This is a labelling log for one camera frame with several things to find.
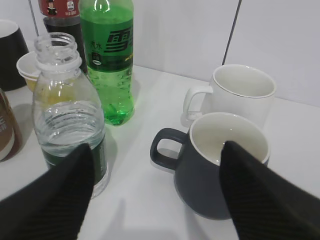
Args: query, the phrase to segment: white mug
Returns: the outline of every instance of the white mug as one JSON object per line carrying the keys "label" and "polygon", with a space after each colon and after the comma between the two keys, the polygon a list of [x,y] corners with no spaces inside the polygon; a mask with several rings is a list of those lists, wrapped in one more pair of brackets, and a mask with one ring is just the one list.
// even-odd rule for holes
{"label": "white mug", "polygon": [[268,74],[253,67],[229,64],[218,67],[208,86],[191,87],[184,99],[183,113],[188,120],[202,116],[189,111],[196,94],[209,94],[210,111],[242,116],[263,127],[275,98],[277,87]]}

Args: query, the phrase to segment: green soda bottle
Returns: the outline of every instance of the green soda bottle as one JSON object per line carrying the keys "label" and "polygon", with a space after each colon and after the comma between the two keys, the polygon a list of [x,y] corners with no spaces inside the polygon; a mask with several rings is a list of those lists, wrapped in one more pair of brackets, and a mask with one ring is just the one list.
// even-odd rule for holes
{"label": "green soda bottle", "polygon": [[132,0],[80,0],[86,64],[107,124],[121,125],[134,113]]}

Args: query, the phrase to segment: bottle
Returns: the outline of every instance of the bottle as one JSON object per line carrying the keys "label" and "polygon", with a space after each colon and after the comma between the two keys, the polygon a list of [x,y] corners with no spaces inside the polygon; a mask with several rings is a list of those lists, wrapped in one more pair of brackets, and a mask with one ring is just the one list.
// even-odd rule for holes
{"label": "bottle", "polygon": [[104,113],[98,93],[79,69],[75,38],[52,32],[35,40],[36,66],[41,71],[33,91],[34,130],[49,168],[73,149],[88,143],[93,153],[92,197],[107,184]]}
{"label": "bottle", "polygon": [[5,92],[0,88],[0,162],[12,158],[23,137]]}
{"label": "bottle", "polygon": [[81,70],[87,73],[84,42],[79,16],[79,0],[38,0],[43,23],[49,33],[61,32],[75,38],[77,51],[82,58]]}
{"label": "bottle", "polygon": [[131,94],[133,16],[131,0],[80,0],[88,75],[107,124],[124,124],[134,113]]}

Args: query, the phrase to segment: tile grout line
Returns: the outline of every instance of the tile grout line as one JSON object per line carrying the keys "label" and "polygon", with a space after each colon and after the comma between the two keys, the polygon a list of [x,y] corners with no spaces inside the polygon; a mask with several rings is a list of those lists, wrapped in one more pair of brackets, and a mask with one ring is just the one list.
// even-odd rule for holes
{"label": "tile grout line", "polygon": [[31,15],[32,15],[32,20],[33,20],[33,25],[34,25],[35,34],[36,34],[37,36],[39,36],[39,31],[38,31],[38,27],[37,27],[37,23],[36,23],[36,18],[35,18],[34,9],[33,9],[33,7],[32,7],[31,0],[28,0],[28,1],[29,1],[29,7],[30,7]]}
{"label": "tile grout line", "polygon": [[223,60],[222,60],[222,65],[225,64],[226,59],[227,59],[228,50],[229,50],[231,39],[232,39],[232,36],[234,34],[234,30],[235,30],[235,27],[236,27],[236,23],[237,23],[237,19],[238,19],[238,14],[239,14],[241,3],[242,3],[242,0],[239,0],[238,6],[236,7],[235,16],[234,16],[234,19],[233,19],[233,23],[232,23],[232,27],[231,27],[231,31],[230,31],[230,35],[229,35],[229,39],[228,39],[228,43],[226,45],[225,53],[224,53]]}

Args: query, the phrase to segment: red label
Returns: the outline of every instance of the red label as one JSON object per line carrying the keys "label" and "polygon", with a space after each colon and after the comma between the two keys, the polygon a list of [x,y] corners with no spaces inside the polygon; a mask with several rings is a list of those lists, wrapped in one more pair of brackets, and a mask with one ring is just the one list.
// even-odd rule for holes
{"label": "red label", "polygon": [[43,15],[70,18],[79,15],[79,0],[38,0]]}

